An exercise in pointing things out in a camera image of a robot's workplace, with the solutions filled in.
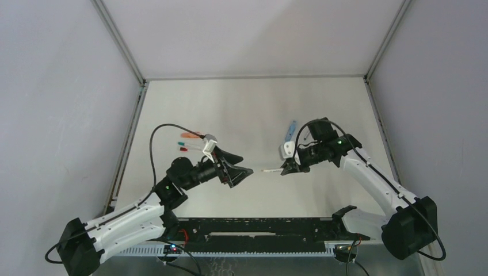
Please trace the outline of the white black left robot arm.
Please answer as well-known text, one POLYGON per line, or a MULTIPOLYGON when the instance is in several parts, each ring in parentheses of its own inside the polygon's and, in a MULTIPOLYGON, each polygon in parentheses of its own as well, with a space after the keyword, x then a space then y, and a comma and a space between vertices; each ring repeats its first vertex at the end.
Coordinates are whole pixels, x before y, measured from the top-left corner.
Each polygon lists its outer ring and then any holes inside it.
POLYGON ((87 222, 69 221, 52 251, 60 257, 68 275, 91 275, 114 255, 142 242, 154 239, 171 240, 180 229, 173 210, 187 199, 186 191, 214 178, 230 188, 252 175, 253 170, 239 166, 243 157, 219 147, 196 164, 186 157, 174 159, 166 175, 150 192, 135 202, 87 222))

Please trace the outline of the white marker green end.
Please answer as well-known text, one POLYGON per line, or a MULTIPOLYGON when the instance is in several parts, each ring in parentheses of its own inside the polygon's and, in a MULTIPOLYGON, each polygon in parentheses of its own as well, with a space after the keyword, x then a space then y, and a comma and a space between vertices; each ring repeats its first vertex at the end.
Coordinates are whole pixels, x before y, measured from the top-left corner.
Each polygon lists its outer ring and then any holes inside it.
POLYGON ((183 141, 179 141, 177 144, 179 147, 192 148, 194 150, 202 150, 203 149, 203 147, 201 145, 187 143, 187 142, 183 142, 183 141))

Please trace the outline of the thin white red pen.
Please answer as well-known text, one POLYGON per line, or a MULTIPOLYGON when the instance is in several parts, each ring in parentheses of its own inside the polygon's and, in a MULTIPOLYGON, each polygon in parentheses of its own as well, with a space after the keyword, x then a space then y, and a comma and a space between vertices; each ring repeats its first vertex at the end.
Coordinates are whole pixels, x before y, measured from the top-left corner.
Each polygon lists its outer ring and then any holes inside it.
POLYGON ((201 149, 198 148, 188 148, 188 147, 180 147, 179 151, 181 152, 201 152, 201 149))

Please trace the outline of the white pen orange tip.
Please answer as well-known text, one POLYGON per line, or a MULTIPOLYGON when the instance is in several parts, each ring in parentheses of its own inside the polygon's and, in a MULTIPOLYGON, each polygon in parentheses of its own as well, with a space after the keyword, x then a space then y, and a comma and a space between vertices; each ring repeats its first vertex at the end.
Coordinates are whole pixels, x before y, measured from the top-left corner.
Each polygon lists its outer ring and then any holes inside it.
POLYGON ((283 168, 268 168, 261 170, 263 173, 277 173, 282 172, 283 168))

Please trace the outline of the orange translucent highlighter pen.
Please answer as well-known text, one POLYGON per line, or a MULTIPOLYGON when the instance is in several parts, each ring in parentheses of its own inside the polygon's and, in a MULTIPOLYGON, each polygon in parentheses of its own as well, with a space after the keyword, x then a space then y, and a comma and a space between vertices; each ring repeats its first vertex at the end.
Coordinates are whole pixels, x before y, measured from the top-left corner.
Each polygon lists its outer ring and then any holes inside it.
POLYGON ((180 134, 181 138, 184 139, 199 139, 201 138, 201 134, 199 133, 191 133, 191 132, 184 132, 180 134))

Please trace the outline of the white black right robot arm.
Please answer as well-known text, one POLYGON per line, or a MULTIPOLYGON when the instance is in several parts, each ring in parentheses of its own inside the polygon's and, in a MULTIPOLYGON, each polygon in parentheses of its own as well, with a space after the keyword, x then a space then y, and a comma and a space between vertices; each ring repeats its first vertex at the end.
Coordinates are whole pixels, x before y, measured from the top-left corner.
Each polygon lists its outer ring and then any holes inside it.
POLYGON ((375 164, 362 144, 328 118, 305 123, 312 140, 300 144, 290 137, 280 146, 284 160, 281 175, 308 173, 313 165, 333 163, 349 174, 377 202, 383 216, 347 211, 342 221, 351 233, 381 239, 395 258, 403 260, 418 253, 428 259, 444 261, 447 251, 439 236, 437 205, 428 196, 419 198, 375 164))

